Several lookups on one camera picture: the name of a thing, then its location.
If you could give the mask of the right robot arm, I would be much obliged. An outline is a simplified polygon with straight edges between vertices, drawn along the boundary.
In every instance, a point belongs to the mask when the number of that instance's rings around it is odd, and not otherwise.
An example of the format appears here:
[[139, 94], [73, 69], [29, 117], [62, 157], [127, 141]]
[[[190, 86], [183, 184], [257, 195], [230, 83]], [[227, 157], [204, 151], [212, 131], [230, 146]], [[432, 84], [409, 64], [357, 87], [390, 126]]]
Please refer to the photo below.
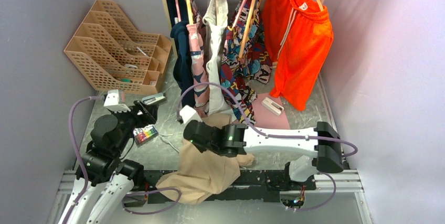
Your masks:
[[272, 151], [295, 154], [297, 158], [290, 161], [283, 175], [288, 189], [297, 189], [318, 172], [337, 174], [344, 170], [340, 136], [327, 122], [317, 122], [316, 127], [306, 129], [280, 130], [245, 124], [228, 124], [219, 129], [192, 120], [183, 137], [200, 152], [226, 157]]

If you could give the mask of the beige shorts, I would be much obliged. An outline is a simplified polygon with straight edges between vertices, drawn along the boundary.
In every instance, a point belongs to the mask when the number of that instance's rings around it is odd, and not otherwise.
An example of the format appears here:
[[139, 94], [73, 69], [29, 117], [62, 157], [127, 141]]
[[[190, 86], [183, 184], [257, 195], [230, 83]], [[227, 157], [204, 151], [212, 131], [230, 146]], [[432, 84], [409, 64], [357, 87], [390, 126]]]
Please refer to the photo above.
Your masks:
[[240, 177], [240, 168], [251, 167], [254, 161], [252, 154], [229, 158], [210, 151], [201, 153], [192, 143], [183, 140], [178, 170], [163, 175], [156, 188], [176, 188], [181, 191], [178, 202], [197, 205], [226, 190]]

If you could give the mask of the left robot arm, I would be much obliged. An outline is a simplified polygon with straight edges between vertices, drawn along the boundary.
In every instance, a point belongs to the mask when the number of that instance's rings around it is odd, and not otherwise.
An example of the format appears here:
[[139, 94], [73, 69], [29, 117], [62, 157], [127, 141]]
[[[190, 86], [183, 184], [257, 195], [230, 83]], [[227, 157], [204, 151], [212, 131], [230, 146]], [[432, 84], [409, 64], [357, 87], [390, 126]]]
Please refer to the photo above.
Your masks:
[[106, 223], [130, 190], [144, 186], [143, 165], [121, 160], [121, 154], [133, 131], [155, 124], [157, 114], [158, 105], [134, 101], [125, 111], [95, 121], [87, 151], [81, 155], [75, 147], [79, 167], [59, 223]]

